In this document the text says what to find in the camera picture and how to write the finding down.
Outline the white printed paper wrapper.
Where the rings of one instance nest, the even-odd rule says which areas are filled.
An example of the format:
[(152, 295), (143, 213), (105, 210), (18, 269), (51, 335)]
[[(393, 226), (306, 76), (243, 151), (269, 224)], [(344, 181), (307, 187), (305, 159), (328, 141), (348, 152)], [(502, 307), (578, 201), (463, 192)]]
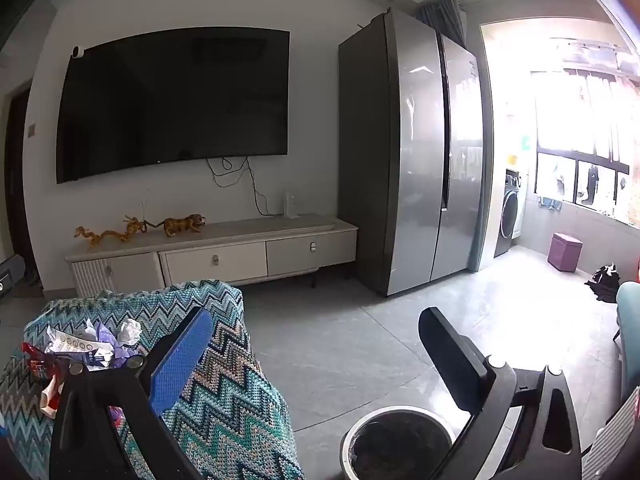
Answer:
[(52, 326), (47, 327), (46, 334), (46, 353), (80, 361), (90, 370), (103, 370), (114, 362), (116, 337), (100, 322), (93, 324), (87, 318), (86, 326), (79, 336), (56, 330)]

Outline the red snack wrapper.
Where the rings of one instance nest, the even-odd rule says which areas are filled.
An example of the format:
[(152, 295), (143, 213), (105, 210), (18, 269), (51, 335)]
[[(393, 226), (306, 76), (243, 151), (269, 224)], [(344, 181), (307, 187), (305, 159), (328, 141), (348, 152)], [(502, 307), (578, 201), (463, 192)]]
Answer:
[(55, 419), (64, 386), (61, 367), (52, 354), (44, 353), (26, 341), (21, 343), (21, 350), (28, 355), (30, 374), (42, 385), (38, 401), (40, 411), (50, 419)]

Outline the purple plastic wrapper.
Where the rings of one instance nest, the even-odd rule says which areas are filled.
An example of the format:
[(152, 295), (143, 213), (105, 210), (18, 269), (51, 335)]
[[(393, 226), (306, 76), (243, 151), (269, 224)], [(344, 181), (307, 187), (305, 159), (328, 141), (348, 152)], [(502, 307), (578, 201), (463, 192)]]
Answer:
[(125, 364), (125, 362), (135, 356), (138, 353), (138, 345), (135, 347), (123, 346), (117, 341), (117, 335), (114, 335), (112, 331), (103, 323), (96, 323), (96, 339), (104, 344), (109, 344), (113, 349), (113, 356), (111, 358), (109, 368), (119, 368)]

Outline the white tissue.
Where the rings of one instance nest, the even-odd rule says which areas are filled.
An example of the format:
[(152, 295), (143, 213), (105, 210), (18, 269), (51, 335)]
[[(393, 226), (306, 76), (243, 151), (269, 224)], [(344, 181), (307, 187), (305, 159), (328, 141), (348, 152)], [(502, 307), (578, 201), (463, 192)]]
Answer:
[(126, 318), (119, 327), (117, 341), (123, 346), (135, 347), (140, 340), (141, 334), (141, 324), (133, 318)]

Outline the round white-rimmed trash bin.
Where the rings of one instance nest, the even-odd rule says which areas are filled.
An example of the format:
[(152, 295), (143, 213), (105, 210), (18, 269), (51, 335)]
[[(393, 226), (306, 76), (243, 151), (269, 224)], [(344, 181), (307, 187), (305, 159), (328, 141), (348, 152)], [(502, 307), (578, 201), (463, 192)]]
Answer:
[(498, 432), (481, 414), (455, 436), (425, 408), (393, 405), (358, 419), (338, 458), (347, 479), (473, 479)]

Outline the teal zigzag knitted table cloth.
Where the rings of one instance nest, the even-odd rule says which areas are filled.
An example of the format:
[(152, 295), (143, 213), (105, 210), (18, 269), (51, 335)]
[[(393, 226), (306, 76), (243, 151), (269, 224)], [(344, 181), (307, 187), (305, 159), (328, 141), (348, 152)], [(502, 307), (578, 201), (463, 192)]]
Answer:
[[(136, 356), (147, 356), (193, 308), (209, 312), (213, 333), (176, 404), (160, 419), (199, 479), (302, 478), (288, 406), (254, 356), (243, 297), (231, 285), (204, 280), (152, 292), (102, 292), (90, 298), (54, 300), (25, 327), (23, 341), (44, 352), (48, 326), (79, 336), (88, 318), (117, 335), (122, 322), (133, 318), (142, 326)], [(65, 382), (70, 366), (80, 361), (52, 356)], [(1, 376), (1, 440), (8, 449), (1, 466), (16, 467), (31, 479), (51, 479), (55, 419), (40, 411), (42, 385), (30, 374), (27, 360), (21, 347), (16, 349)], [(134, 443), (122, 409), (112, 406), (110, 413), (134, 463), (136, 479), (156, 479)]]

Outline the black backpack on floor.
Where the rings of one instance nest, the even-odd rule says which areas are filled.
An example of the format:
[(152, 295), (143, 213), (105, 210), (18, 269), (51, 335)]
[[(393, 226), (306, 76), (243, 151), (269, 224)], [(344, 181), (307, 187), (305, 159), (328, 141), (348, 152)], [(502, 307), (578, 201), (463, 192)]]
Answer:
[(620, 289), (620, 274), (617, 272), (616, 265), (609, 263), (601, 266), (592, 274), (586, 285), (597, 296), (597, 300), (615, 304), (617, 292)]

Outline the purple storage stool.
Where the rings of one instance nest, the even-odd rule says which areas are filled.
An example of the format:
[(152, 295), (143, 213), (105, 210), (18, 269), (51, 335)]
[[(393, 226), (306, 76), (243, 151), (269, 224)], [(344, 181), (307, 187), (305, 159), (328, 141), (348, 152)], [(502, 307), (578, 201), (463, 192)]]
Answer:
[(556, 270), (574, 273), (577, 269), (582, 241), (574, 236), (555, 232), (552, 235), (548, 252), (548, 263)]

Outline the golden dragon figurine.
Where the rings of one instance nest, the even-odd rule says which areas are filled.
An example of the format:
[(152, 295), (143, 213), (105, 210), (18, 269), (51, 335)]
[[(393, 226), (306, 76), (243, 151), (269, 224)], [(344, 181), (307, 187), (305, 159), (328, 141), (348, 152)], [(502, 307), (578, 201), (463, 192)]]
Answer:
[(83, 226), (78, 226), (75, 229), (74, 237), (85, 238), (88, 240), (90, 247), (98, 247), (99, 244), (109, 237), (127, 243), (131, 237), (139, 233), (145, 233), (148, 230), (148, 224), (143, 220), (139, 220), (137, 217), (126, 217), (124, 219), (124, 225), (125, 227), (122, 231), (105, 230), (101, 233), (95, 233), (85, 229)]

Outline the front-load washing machine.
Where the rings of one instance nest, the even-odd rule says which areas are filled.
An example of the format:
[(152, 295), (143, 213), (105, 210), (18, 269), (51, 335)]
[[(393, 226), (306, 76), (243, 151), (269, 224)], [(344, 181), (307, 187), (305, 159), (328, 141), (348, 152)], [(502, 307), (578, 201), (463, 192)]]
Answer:
[(495, 257), (503, 255), (511, 247), (515, 223), (518, 218), (518, 192), (520, 192), (520, 187), (521, 182), (518, 172), (507, 169)]

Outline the cream TV cabinet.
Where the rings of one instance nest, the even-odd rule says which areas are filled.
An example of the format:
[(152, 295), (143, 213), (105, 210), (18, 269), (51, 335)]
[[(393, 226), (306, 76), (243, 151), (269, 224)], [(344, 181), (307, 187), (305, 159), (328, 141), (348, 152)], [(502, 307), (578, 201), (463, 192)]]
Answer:
[(246, 285), (314, 273), (356, 259), (356, 226), (332, 217), (260, 217), (202, 226), (168, 237), (104, 240), (66, 258), (76, 292), (140, 292), (188, 281)]

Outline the orange tiger figurine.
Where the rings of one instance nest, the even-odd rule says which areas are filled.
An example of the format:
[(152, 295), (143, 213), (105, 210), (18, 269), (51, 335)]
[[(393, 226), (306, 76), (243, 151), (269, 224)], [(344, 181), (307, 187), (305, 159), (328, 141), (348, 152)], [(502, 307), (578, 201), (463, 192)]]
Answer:
[(145, 221), (148, 228), (162, 229), (167, 237), (175, 237), (181, 232), (201, 232), (201, 228), (206, 226), (206, 218), (201, 214), (190, 214), (184, 218), (166, 218), (160, 223)]

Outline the white router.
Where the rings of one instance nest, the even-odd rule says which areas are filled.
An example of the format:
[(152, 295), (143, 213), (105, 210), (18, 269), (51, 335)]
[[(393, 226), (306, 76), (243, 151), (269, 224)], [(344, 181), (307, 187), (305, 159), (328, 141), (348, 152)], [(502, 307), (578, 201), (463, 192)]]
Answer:
[(292, 192), (285, 192), (283, 199), (283, 217), (287, 219), (296, 219), (298, 217), (296, 211), (296, 199)]

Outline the silver double-door refrigerator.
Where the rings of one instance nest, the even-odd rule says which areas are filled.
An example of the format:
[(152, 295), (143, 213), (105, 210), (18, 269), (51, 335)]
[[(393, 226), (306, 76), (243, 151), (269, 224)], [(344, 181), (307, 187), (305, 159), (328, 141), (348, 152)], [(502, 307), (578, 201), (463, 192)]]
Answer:
[(465, 270), (480, 215), (483, 116), (471, 52), (388, 10), (338, 47), (338, 216), (356, 272), (393, 296)]

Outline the grey window curtain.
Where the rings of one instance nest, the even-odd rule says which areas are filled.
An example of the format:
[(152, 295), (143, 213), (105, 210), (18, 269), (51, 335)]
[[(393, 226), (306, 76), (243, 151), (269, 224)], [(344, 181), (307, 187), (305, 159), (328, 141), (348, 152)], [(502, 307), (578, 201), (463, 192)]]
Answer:
[(458, 0), (427, 1), (416, 9), (414, 17), (460, 47), (466, 47), (464, 21)]

